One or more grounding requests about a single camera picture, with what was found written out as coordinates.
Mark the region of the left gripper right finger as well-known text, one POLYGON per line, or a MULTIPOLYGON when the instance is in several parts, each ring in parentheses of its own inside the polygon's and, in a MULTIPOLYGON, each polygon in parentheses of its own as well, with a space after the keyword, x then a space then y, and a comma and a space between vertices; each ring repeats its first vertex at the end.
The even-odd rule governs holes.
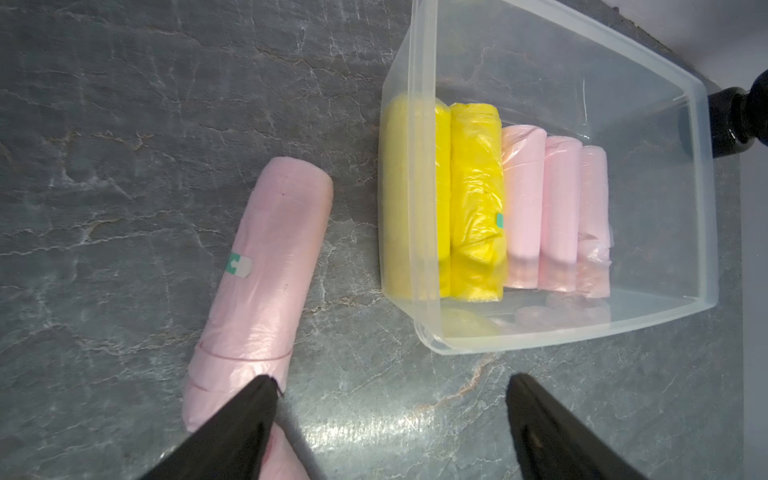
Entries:
POLYGON ((548 479, 642 479, 544 389, 532 376, 510 378, 506 405, 522 477, 548 479))

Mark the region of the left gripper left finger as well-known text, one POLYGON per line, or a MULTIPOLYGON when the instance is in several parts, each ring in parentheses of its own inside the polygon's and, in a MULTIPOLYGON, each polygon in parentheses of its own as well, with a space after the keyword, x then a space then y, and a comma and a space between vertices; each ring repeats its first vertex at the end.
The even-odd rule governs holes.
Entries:
POLYGON ((142 478, 257 479, 269 451, 278 398, 277 381, 257 376, 142 478))

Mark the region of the pink roll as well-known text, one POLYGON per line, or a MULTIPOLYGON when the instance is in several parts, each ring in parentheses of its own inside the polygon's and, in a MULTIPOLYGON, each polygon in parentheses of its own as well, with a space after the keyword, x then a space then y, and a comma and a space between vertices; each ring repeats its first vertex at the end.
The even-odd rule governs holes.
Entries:
POLYGON ((276 423, 270 430, 259 480, 308 480, 308 473, 276 423))
POLYGON ((515 289, 538 285, 547 133, 533 125, 502 129, 507 280, 515 289))
POLYGON ((580 166, 577 291, 588 298, 606 298, 610 295, 612 245, 606 152, 598 146, 584 146, 580 166))
POLYGON ((549 136, 545 142, 538 286, 571 293, 577 284, 582 143, 549 136))
POLYGON ((188 431, 257 376, 286 389, 332 201, 331 177, 307 161, 275 157, 262 170, 187 369, 188 431))

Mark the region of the yellow trash bag roll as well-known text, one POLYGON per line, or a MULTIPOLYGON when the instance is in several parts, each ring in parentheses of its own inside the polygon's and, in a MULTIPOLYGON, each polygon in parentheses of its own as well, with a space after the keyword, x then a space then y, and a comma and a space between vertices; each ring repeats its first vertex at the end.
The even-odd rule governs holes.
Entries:
POLYGON ((451 295, 451 111, 434 102, 434 179, 411 171, 409 146, 422 144, 424 99, 395 97, 382 114, 379 138, 379 221, 382 288, 392 298, 412 297, 412 246, 436 249, 439 295, 451 295))
POLYGON ((451 295, 497 302, 507 277, 502 123, 496 107, 455 103, 451 112, 451 295))

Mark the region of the clear plastic storage box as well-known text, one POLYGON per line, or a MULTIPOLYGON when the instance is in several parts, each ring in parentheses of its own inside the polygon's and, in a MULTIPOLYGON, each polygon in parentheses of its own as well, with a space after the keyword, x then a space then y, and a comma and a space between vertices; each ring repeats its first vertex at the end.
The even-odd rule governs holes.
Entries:
POLYGON ((705 85, 557 1, 416 1, 383 85, 385 296, 444 354, 557 345, 687 317, 718 300, 705 85), (444 211, 471 215, 442 159, 455 104, 505 129, 503 287, 461 296, 444 211))

